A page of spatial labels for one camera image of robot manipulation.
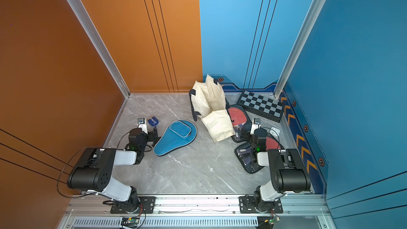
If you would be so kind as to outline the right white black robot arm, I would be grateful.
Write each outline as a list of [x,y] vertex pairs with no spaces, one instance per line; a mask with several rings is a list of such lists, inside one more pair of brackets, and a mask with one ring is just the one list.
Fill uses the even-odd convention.
[[240,164],[249,174],[268,168],[270,179],[257,186],[252,196],[240,198],[242,213],[281,214],[280,199],[289,193],[311,190],[311,180],[303,160],[295,148],[285,149],[266,129],[258,128],[249,141],[234,151]]

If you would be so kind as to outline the blue paddle case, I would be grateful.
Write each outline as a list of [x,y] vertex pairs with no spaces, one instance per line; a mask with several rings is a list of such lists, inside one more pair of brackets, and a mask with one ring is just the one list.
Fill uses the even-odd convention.
[[192,143],[197,136],[196,126],[189,120],[177,119],[170,123],[153,148],[157,156],[164,156]]

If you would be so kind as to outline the cream canvas tote bag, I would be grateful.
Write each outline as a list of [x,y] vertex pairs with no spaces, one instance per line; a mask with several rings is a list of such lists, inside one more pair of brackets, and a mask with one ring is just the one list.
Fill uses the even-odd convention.
[[189,91],[191,112],[194,121],[200,119],[214,142],[223,141],[235,134],[220,81],[210,75],[204,82],[195,82]]

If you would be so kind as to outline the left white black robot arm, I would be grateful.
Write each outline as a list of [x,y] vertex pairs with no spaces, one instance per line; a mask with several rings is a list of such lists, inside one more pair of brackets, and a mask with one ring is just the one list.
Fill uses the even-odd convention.
[[115,179],[112,171],[116,166],[140,164],[148,143],[158,140],[156,127],[148,132],[135,128],[129,132],[125,149],[86,148],[70,172],[67,186],[107,197],[103,203],[111,206],[112,214],[151,213],[155,198],[139,198],[136,188]]

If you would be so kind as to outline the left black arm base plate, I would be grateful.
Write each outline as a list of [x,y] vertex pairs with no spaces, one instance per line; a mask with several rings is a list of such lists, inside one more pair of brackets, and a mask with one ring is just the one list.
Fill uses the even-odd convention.
[[155,196],[139,196],[126,202],[114,201],[110,213],[135,216],[136,214],[152,214],[156,202]]

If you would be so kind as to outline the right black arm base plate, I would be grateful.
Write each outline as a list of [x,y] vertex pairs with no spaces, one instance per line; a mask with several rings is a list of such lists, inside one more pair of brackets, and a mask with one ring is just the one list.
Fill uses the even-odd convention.
[[254,200],[253,196],[245,195],[238,198],[240,213],[242,214],[264,214],[271,213],[282,214],[283,206],[281,201],[263,201],[261,199]]

